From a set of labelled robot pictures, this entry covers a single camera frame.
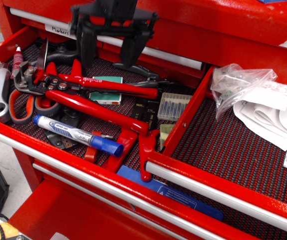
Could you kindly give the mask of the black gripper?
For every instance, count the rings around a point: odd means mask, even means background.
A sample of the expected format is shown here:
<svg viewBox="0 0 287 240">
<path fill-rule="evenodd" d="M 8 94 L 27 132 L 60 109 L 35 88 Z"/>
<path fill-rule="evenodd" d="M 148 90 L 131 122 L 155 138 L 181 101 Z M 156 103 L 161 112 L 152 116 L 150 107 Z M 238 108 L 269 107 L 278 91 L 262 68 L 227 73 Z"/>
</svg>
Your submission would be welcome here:
<svg viewBox="0 0 287 240">
<path fill-rule="evenodd" d="M 124 37 L 120 59 L 127 68 L 136 63 L 159 19 L 157 12 L 136 6 L 136 0 L 95 0 L 70 8 L 69 32 L 77 36 L 79 56 L 85 68 L 93 66 L 97 35 Z"/>
</svg>

